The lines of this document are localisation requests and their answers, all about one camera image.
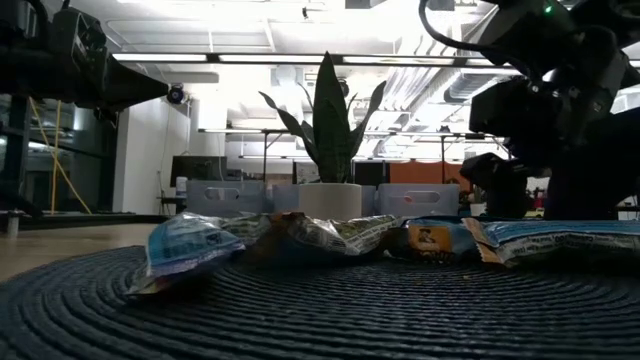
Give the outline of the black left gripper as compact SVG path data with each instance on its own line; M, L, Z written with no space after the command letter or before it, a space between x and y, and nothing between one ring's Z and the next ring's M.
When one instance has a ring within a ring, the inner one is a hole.
M85 62L75 64L72 58L31 51L29 66L31 95L89 107L121 111L169 90L166 83L127 68L109 52L91 52Z

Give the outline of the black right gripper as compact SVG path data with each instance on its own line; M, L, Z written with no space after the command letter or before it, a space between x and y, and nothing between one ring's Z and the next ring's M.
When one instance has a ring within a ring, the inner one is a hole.
M640 107L609 116L627 72L624 54L583 58L548 81L513 77L472 99L469 129L506 138L524 162L547 165L570 150L551 167L546 220L617 219L617 204L636 193ZM529 168L518 159L485 153L466 159L460 174L485 192L490 217L525 216Z

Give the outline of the blue orange-ended granola bar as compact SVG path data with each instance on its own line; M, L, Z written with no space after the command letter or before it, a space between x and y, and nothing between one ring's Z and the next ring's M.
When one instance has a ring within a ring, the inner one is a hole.
M639 259L640 221L462 220L486 263L515 267L562 256L580 260Z

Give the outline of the orange labelled snack packet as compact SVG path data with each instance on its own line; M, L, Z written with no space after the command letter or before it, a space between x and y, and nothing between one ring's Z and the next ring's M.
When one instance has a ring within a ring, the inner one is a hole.
M481 260L471 232L460 217L410 218L400 225L389 252L397 257L432 263L472 263Z

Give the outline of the green orange granola bar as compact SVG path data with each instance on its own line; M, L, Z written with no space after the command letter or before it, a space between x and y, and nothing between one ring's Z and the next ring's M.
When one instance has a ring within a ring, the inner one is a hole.
M286 213L274 219L277 240L294 254L307 258L355 257L378 247L383 234L400 224L394 215L351 220L322 220L303 213Z

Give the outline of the long ceiling light strip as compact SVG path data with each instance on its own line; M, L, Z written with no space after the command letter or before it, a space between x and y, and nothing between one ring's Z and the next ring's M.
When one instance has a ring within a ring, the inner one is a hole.
M322 54L279 53L116 53L114 58L123 63L151 64L227 64L227 65L319 65ZM388 67L456 67L491 68L489 60L462 56L385 56L385 55L332 55L335 65L388 66Z

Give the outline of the black monitor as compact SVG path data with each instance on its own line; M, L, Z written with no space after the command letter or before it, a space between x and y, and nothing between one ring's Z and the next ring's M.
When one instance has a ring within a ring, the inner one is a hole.
M375 186L388 183L390 179L390 164L387 162L356 162L354 164L353 180L358 185Z
M176 187L178 177L188 180L221 181L227 175L227 158L219 156L174 156L170 186Z

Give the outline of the orange partition panel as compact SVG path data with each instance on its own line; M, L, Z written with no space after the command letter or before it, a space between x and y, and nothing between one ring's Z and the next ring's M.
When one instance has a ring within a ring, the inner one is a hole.
M424 163L410 161L391 163L389 166L390 183L406 184L444 184L455 179L462 189L469 189L470 182L460 175L460 164L448 162Z

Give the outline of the green snake plant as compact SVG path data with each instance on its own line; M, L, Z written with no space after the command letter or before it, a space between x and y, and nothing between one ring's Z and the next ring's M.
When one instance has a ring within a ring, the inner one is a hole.
M385 86L383 81L373 90L367 113L354 129L349 123L350 105L345 102L329 52L324 54L316 79L311 125L299 122L278 108L267 94L260 92L260 95L270 108L277 111L289 133L302 139L308 156L318 168L320 181L347 183L351 180L352 159L359 151L371 116L383 100Z

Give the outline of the white round plant pot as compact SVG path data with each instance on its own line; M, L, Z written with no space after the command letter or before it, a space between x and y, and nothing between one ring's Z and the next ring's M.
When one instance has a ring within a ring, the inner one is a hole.
M321 220L348 221L362 215L362 187L349 183L309 183L298 186L299 210Z

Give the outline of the round black plate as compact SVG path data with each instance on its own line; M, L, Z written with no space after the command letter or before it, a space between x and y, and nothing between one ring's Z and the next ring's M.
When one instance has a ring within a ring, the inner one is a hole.
M0 360L640 360L640 279L381 261L225 266L151 296L139 246L0 285Z

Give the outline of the black aluminium table frame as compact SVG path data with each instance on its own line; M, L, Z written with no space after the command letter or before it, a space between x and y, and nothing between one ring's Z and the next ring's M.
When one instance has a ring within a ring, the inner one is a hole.
M130 224L160 224L169 217L167 215L140 215L135 213L57 213L31 217L23 212L0 212L0 237L10 234L13 227L15 234L20 231L51 230L63 228L81 228Z

